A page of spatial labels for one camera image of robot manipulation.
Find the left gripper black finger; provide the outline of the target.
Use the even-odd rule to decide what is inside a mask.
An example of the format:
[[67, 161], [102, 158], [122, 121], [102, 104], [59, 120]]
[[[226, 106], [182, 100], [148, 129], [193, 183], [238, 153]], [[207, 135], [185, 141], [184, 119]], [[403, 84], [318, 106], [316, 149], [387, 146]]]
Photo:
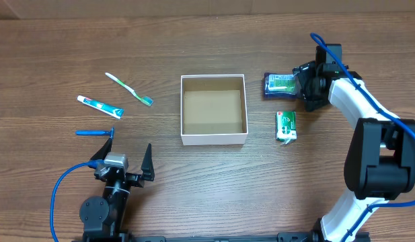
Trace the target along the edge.
[[153, 160], [152, 160], [152, 145], [151, 143], [148, 144], [145, 156], [143, 158], [143, 162], [141, 165], [142, 178], [145, 181], [153, 182], [155, 179], [155, 172], [153, 167]]
[[112, 138], [109, 138], [105, 144], [102, 146], [102, 148], [97, 151], [92, 157], [91, 157], [91, 161], [95, 161], [95, 160], [104, 160], [107, 156], [107, 154], [111, 151], [112, 149]]

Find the blue disposable razor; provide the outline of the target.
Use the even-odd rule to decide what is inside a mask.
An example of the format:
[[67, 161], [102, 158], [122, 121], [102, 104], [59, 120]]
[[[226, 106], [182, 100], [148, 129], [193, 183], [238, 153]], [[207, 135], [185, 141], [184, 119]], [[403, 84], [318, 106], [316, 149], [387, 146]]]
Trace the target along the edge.
[[77, 136], [108, 136], [114, 138], [114, 131], [114, 127], [111, 127], [110, 130], [76, 130], [75, 134]]

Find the teal white toothpaste tube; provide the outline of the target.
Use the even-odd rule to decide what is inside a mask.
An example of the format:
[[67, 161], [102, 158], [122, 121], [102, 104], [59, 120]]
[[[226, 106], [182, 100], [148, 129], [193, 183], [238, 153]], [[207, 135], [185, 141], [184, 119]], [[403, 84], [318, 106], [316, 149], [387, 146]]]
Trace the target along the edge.
[[124, 113], [124, 110], [122, 108], [117, 108], [82, 95], [77, 96], [77, 101], [81, 102], [83, 105], [99, 110], [116, 119], [121, 119]]

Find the green soap bar pack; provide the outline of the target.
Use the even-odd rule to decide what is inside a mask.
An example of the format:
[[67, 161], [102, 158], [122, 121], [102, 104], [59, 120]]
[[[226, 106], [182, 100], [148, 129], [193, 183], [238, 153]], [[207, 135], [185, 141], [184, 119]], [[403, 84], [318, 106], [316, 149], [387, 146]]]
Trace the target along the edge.
[[297, 126], [295, 112], [276, 113], [276, 140], [287, 145], [297, 140]]

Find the green white toothbrush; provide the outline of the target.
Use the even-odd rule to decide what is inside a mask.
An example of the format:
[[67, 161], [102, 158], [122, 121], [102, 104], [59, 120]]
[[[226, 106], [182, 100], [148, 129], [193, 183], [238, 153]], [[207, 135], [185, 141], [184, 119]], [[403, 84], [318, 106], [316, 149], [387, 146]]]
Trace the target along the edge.
[[153, 100], [150, 97], [147, 97], [147, 96], [140, 97], [139, 95], [137, 95], [136, 91], [133, 88], [129, 87], [127, 84], [122, 82], [120, 79], [118, 79], [117, 77], [115, 77], [111, 73], [105, 73], [105, 75], [107, 77], [109, 77], [111, 80], [113, 80], [114, 82], [116, 82], [117, 84], [119, 84], [120, 86], [122, 86], [123, 88], [125, 88], [136, 99], [138, 99], [142, 104], [145, 104], [146, 106], [149, 106], [149, 107], [151, 107], [153, 105]]

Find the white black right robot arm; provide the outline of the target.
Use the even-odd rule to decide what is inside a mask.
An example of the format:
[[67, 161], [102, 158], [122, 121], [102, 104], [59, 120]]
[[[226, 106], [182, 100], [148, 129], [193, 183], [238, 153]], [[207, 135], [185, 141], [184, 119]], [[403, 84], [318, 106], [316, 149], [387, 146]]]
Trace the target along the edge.
[[395, 199], [415, 184], [415, 120], [387, 111], [360, 75], [333, 61], [293, 69], [305, 108], [338, 108], [354, 129], [344, 162], [346, 189], [304, 241], [369, 241], [360, 228], [380, 208], [415, 206]]

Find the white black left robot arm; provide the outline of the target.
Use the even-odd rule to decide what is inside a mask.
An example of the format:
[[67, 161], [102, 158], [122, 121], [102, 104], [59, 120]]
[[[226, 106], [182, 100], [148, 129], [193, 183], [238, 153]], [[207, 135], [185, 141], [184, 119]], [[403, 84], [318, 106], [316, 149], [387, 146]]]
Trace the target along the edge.
[[145, 151], [141, 174], [129, 172], [127, 156], [111, 149], [112, 139], [109, 138], [91, 158], [94, 177], [105, 186], [101, 196], [89, 197], [80, 207], [83, 241], [135, 241], [129, 231], [122, 229], [130, 189], [142, 188], [145, 182], [155, 178], [151, 145]]

